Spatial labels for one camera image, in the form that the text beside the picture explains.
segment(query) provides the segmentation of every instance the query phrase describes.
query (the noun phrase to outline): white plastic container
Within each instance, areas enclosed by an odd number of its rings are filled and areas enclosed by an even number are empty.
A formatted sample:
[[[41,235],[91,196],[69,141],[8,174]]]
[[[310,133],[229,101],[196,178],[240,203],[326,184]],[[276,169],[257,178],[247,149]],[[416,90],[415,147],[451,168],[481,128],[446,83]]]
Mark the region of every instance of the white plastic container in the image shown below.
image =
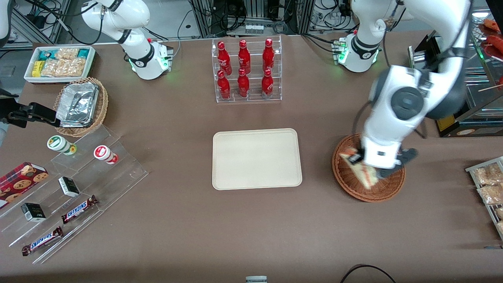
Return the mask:
[[[86,58],[86,64],[84,65],[84,70],[82,71],[82,76],[80,77],[61,77],[61,78],[49,78],[49,77],[32,77],[32,70],[35,61],[40,56],[40,52],[42,50],[48,49],[58,49],[58,48],[79,48],[79,49],[89,49],[88,56]],[[85,79],[88,77],[89,71],[91,70],[91,66],[93,65],[93,59],[96,51],[94,48],[88,45],[58,45],[58,46],[45,46],[45,47],[37,47],[33,51],[32,57],[30,59],[30,63],[26,68],[25,72],[25,80],[27,82],[33,84],[57,84],[57,83],[69,83],[79,79]]]

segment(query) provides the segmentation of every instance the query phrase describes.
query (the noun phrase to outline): clear acrylic rack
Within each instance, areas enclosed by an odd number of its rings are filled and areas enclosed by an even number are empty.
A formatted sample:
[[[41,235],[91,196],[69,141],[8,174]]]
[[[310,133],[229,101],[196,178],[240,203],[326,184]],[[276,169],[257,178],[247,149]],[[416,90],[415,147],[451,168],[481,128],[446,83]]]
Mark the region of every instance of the clear acrylic rack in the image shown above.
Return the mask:
[[[49,177],[42,184],[18,197],[1,211],[2,237],[10,242],[10,247],[19,250],[19,256],[22,256],[23,246],[61,226],[64,234],[62,238],[51,241],[26,257],[33,264],[46,261],[148,175],[122,146],[119,137],[103,125],[80,138],[75,145],[77,152],[74,155],[59,154],[44,166]],[[93,151],[99,145],[108,146],[119,156],[119,161],[109,165],[94,158]],[[63,194],[58,183],[61,176],[74,180],[80,190],[79,196],[72,198]],[[99,203],[76,219],[63,224],[61,216],[92,195],[96,196]],[[26,221],[21,211],[21,205],[25,202],[40,204],[47,219],[40,223]]]
[[[271,38],[273,40],[274,49],[274,67],[272,69],[272,78],[274,80],[273,84],[273,95],[270,99],[262,98],[262,78],[264,77],[264,71],[262,69],[262,53],[264,52],[266,39]],[[230,100],[223,100],[220,92],[218,91],[217,85],[217,72],[220,70],[218,65],[218,48],[217,43],[223,41],[225,43],[225,49],[230,56],[230,65],[232,67],[232,74],[227,76],[230,83]],[[269,37],[247,37],[246,45],[250,51],[251,57],[251,73],[248,74],[250,81],[250,94],[247,98],[243,98],[239,95],[239,88],[237,85],[239,61],[237,55],[239,53],[239,39],[227,37],[213,39],[212,41],[212,62],[213,62],[213,79],[215,81],[215,97],[217,103],[232,103],[232,102],[270,102],[278,101],[283,98],[283,88],[282,88],[282,45],[281,36],[269,36]]]

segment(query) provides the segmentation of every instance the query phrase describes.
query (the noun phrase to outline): red bottle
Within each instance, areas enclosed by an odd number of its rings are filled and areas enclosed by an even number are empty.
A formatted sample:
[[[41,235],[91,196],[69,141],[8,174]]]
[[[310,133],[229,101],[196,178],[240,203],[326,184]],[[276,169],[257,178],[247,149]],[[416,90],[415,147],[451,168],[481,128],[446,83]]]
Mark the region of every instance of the red bottle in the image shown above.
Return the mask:
[[[250,91],[250,80],[246,76],[244,68],[239,69],[239,78],[237,78],[237,85],[239,86],[239,95],[247,98]]]
[[[264,72],[264,77],[262,78],[262,98],[270,99],[273,95],[273,83],[274,80],[271,77],[271,69],[267,69]]]
[[[218,44],[218,64],[220,68],[224,70],[227,76],[232,74],[232,67],[230,66],[230,56],[227,50],[225,50],[225,44],[220,41]]]
[[[239,67],[243,68],[246,71],[246,74],[249,74],[252,71],[252,62],[250,59],[250,51],[246,47],[246,40],[239,41],[239,54],[237,55],[239,58]]]
[[[274,67],[274,50],[273,50],[273,40],[271,38],[266,39],[266,48],[262,53],[262,69],[264,72],[267,68],[273,69]]]
[[[217,72],[218,75],[218,90],[220,91],[220,95],[222,96],[223,100],[229,100],[230,99],[230,84],[229,80],[225,77],[225,73],[222,70],[218,70]]]

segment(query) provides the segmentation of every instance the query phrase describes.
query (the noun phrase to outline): machine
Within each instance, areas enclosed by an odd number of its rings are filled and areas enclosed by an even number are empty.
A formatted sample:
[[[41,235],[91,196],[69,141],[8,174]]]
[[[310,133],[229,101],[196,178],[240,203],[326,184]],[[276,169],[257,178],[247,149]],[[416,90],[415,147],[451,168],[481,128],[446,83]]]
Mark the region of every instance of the machine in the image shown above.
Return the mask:
[[[366,0],[353,0],[361,13]],[[415,18],[431,25],[443,38],[445,48],[430,58],[427,69],[393,65],[375,80],[369,96],[372,113],[365,121],[361,148],[353,162],[381,168],[381,178],[403,167],[416,151],[401,150],[403,139],[427,117],[440,119],[457,112],[465,101],[463,64],[465,61],[471,2],[469,0],[403,0]],[[382,20],[358,14],[360,28],[348,44],[345,66],[349,70],[370,67],[372,52],[384,35]]]
[[[81,10],[95,3],[86,2]],[[100,5],[82,14],[84,22],[116,40],[140,78],[153,80],[171,70],[173,50],[150,42],[140,30],[150,20],[150,11],[142,0],[100,0],[97,3]]]

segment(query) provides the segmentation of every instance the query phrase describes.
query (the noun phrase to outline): woven basket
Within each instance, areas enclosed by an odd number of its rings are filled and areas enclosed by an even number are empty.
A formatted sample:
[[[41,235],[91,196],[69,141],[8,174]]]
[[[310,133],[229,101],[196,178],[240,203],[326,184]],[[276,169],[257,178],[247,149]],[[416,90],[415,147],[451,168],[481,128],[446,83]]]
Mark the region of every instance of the woven basket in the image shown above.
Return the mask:
[[[358,180],[349,165],[339,155],[348,147],[357,148],[360,142],[360,134],[346,136],[337,146],[332,156],[332,170],[341,187],[357,199],[367,202],[379,202],[394,197],[402,188],[405,181],[405,168],[391,174],[388,178],[381,179],[371,189]]]
[[[90,127],[87,127],[87,128],[63,128],[63,127],[56,128],[56,131],[60,134],[69,135],[69,136],[73,136],[73,137],[81,137],[81,136],[84,136],[85,134],[97,129],[101,124],[103,124],[103,121],[105,120],[105,116],[107,115],[107,107],[108,107],[107,90],[103,87],[103,85],[101,84],[100,81],[98,81],[94,78],[85,78],[85,79],[77,80],[77,81],[71,82],[68,85],[83,84],[83,83],[93,83],[93,84],[96,84],[98,87],[100,87],[100,92],[98,93],[98,101],[96,102],[94,122]],[[54,110],[58,109],[59,100],[61,99],[62,94],[63,94],[63,90],[61,90],[59,92],[58,98],[56,99],[56,103],[54,103],[54,107],[53,107]]]

